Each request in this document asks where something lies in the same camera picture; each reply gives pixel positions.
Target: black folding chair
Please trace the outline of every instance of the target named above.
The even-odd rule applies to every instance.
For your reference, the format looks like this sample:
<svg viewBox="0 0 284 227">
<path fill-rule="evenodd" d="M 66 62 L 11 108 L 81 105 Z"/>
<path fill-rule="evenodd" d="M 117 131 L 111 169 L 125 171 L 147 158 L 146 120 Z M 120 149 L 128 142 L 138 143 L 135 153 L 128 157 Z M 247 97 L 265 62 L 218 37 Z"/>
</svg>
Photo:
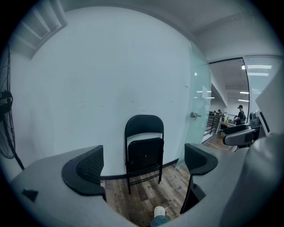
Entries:
<svg viewBox="0 0 284 227">
<path fill-rule="evenodd" d="M 127 138 L 140 133 L 161 133 L 162 138 L 151 138 L 131 142 L 127 146 Z M 159 176 L 162 179 L 162 165 L 164 153 L 164 125 L 162 120 L 154 115 L 136 115 L 125 126 L 125 165 L 128 191 L 130 186 Z M 134 182 L 130 177 L 139 176 L 159 169 L 159 173 Z"/>
</svg>

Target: person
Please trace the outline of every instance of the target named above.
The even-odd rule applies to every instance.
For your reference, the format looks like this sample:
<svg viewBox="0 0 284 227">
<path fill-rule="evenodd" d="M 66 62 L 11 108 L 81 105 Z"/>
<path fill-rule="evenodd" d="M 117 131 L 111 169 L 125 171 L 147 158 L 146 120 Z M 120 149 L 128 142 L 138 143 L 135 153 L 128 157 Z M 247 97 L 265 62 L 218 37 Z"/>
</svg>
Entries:
<svg viewBox="0 0 284 227">
<path fill-rule="evenodd" d="M 221 110 L 218 110 L 218 116 L 222 117 L 222 111 Z"/>
<path fill-rule="evenodd" d="M 161 206 L 157 206 L 154 209 L 154 218 L 150 223 L 151 227 L 156 227 L 162 224 L 165 224 L 167 222 L 169 222 L 170 220 L 168 218 L 166 218 L 166 211 L 164 209 L 164 207 Z"/>
<path fill-rule="evenodd" d="M 221 120 L 224 122 L 225 121 L 225 115 L 223 113 L 222 113 L 221 117 L 222 117 Z"/>
<path fill-rule="evenodd" d="M 243 106 L 239 105 L 238 109 L 240 109 L 240 112 L 235 122 L 236 122 L 236 125 L 242 125 L 244 123 L 244 115 L 245 115 L 243 112 Z"/>
</svg>

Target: chair backrest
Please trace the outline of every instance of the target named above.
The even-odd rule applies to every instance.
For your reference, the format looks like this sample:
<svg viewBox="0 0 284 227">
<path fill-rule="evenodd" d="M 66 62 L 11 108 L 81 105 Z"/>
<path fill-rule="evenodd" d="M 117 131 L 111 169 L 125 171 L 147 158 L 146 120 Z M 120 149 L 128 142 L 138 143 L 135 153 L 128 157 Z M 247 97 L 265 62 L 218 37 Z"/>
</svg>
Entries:
<svg viewBox="0 0 284 227">
<path fill-rule="evenodd" d="M 155 115 L 135 115 L 129 119 L 124 131 L 126 161 L 128 161 L 127 138 L 140 133 L 161 133 L 164 140 L 163 121 Z"/>
</svg>

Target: shoe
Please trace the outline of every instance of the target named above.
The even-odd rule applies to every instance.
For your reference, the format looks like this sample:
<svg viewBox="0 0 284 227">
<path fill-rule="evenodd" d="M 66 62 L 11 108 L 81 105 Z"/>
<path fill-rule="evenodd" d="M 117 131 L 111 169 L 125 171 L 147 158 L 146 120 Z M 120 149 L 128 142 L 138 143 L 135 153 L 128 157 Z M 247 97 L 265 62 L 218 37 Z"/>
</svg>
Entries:
<svg viewBox="0 0 284 227">
<path fill-rule="evenodd" d="M 157 217 L 157 216 L 165 216 L 166 215 L 166 211 L 164 209 L 164 207 L 161 207 L 161 206 L 157 206 L 155 207 L 155 210 L 154 210 L 154 218 Z"/>
</svg>

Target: ceiling light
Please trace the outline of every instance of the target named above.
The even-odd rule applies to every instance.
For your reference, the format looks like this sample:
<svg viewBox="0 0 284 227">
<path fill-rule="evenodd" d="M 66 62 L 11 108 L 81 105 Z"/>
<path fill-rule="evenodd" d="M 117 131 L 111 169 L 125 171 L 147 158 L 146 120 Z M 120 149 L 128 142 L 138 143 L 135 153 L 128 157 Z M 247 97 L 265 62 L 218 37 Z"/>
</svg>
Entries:
<svg viewBox="0 0 284 227">
<path fill-rule="evenodd" d="M 272 66 L 265 65 L 248 65 L 248 69 L 271 69 Z"/>
<path fill-rule="evenodd" d="M 248 73 L 249 76 L 268 76 L 269 73 Z"/>
</svg>

